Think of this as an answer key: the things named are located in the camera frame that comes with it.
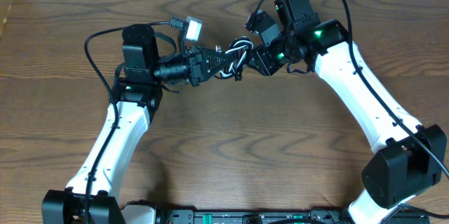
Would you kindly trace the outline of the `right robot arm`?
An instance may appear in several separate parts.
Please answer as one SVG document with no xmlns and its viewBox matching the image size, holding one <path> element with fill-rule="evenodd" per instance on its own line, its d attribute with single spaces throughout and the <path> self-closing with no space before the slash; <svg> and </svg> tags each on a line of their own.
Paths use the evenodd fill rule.
<svg viewBox="0 0 449 224">
<path fill-rule="evenodd" d="M 309 0 L 276 0 L 273 19 L 257 9 L 247 29 L 262 43 L 249 65 L 271 76 L 304 62 L 324 80 L 362 128 L 373 152 L 362 170 L 363 191 L 341 215 L 345 223 L 428 223 L 433 213 L 409 201 L 437 185 L 447 138 L 437 125 L 425 127 L 395 101 L 373 74 L 337 20 L 321 21 Z"/>
</svg>

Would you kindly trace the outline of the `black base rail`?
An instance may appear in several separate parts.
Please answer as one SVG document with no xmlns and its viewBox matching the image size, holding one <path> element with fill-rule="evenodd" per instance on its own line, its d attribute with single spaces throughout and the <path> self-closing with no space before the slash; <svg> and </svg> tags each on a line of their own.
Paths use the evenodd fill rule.
<svg viewBox="0 0 449 224">
<path fill-rule="evenodd" d="M 348 210 L 312 209 L 306 211 L 197 211 L 161 209 L 156 206 L 128 205 L 121 210 L 126 223 L 148 224 L 247 224 L 247 223 L 398 223 L 430 224 L 423 213 L 393 211 L 374 220 L 353 216 Z"/>
</svg>

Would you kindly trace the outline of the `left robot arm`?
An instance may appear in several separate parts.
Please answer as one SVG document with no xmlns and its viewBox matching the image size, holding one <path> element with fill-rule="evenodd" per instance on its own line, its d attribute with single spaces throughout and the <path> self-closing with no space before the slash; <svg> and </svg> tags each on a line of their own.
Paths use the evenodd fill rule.
<svg viewBox="0 0 449 224">
<path fill-rule="evenodd" d="M 124 62 L 107 86 L 104 126 L 85 162 L 63 190 L 49 190 L 41 205 L 44 223 L 165 223 L 164 214 L 143 202 L 119 206 L 119 192 L 131 157 L 149 130 L 168 83 L 208 81 L 233 63 L 228 53 L 201 46 L 186 48 L 182 23 L 173 41 L 153 24 L 120 28 Z"/>
</svg>

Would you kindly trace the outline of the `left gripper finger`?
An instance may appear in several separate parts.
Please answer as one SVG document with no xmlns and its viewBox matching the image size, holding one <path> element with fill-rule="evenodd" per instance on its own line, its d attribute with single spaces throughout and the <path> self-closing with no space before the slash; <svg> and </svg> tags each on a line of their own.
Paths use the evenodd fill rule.
<svg viewBox="0 0 449 224">
<path fill-rule="evenodd" d="M 205 58 L 226 58 L 228 55 L 209 48 L 201 48 L 201 55 Z"/>
<path fill-rule="evenodd" d="M 201 61 L 201 81 L 208 81 L 220 70 L 228 67 L 234 61 L 232 55 L 203 55 Z"/>
</svg>

